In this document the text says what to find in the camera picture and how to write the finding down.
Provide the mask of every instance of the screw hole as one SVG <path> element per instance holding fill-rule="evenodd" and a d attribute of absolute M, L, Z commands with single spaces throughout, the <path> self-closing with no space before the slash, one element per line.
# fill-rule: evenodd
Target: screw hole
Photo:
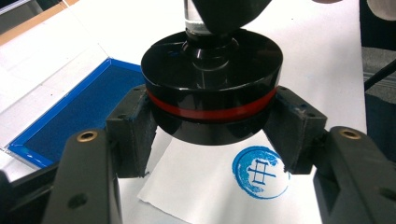
<path fill-rule="evenodd" d="M 389 161 L 390 165 L 392 165 L 393 169 L 396 171 L 396 162 Z"/>
<path fill-rule="evenodd" d="M 125 119 L 126 118 L 126 114 L 120 114 L 117 116 L 117 118 L 119 119 Z"/>
<path fill-rule="evenodd" d="M 343 129 L 340 131 L 340 134 L 349 139 L 361 139 L 361 135 L 355 131 L 349 129 Z"/>
<path fill-rule="evenodd" d="M 84 204 L 86 204 L 88 201 L 88 197 L 84 193 L 80 193 L 78 195 L 73 196 L 70 200 L 69 203 L 67 204 L 70 209 L 78 209 Z"/>
<path fill-rule="evenodd" d="M 85 132 L 85 133 L 81 133 L 78 137 L 77 140 L 79 142 L 90 142 L 93 139 L 95 139 L 98 136 L 97 132 Z"/>
<path fill-rule="evenodd" d="M 396 192 L 391 190 L 391 189 L 387 189 L 387 188 L 379 188 L 379 194 L 381 194 L 383 197 L 392 200 L 394 202 L 396 202 Z"/>

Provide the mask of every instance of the brass insert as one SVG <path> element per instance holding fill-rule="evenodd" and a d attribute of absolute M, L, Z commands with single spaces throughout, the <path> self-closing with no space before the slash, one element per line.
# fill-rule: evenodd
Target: brass insert
<path fill-rule="evenodd" d="M 98 136 L 97 132 L 94 131 L 88 131 L 85 133 L 81 133 L 78 135 L 77 140 L 79 142 L 91 142 L 93 139 L 95 139 Z"/>
<path fill-rule="evenodd" d="M 350 129 L 343 129 L 340 131 L 340 134 L 349 139 L 361 139 L 361 135 L 359 133 Z"/>

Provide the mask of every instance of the blue paint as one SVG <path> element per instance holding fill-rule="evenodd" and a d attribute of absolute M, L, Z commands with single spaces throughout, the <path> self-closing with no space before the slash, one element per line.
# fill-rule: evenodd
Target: blue paint
<path fill-rule="evenodd" d="M 256 199 L 274 199 L 288 188 L 279 156 L 268 147 L 247 147 L 233 160 L 233 174 L 241 189 Z"/>
<path fill-rule="evenodd" d="M 105 128 L 113 108 L 131 88 L 141 84 L 144 79 L 139 65 L 106 59 L 8 149 L 40 168 L 49 166 L 61 159 L 70 135 Z"/>

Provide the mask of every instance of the blue tray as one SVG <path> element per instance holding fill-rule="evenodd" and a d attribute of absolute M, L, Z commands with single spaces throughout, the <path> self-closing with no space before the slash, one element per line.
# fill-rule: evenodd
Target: blue tray
<path fill-rule="evenodd" d="M 43 168 L 61 159 L 70 135 L 105 128 L 106 117 L 133 87 L 144 84 L 140 66 L 106 59 L 8 149 Z"/>

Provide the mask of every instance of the blue ink stamp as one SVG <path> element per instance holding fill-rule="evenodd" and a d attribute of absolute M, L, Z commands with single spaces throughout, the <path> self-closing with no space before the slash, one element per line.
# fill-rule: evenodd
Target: blue ink stamp
<path fill-rule="evenodd" d="M 279 155 L 268 147 L 247 147 L 233 160 L 239 187 L 256 199 L 274 199 L 288 189 L 290 174 Z"/>

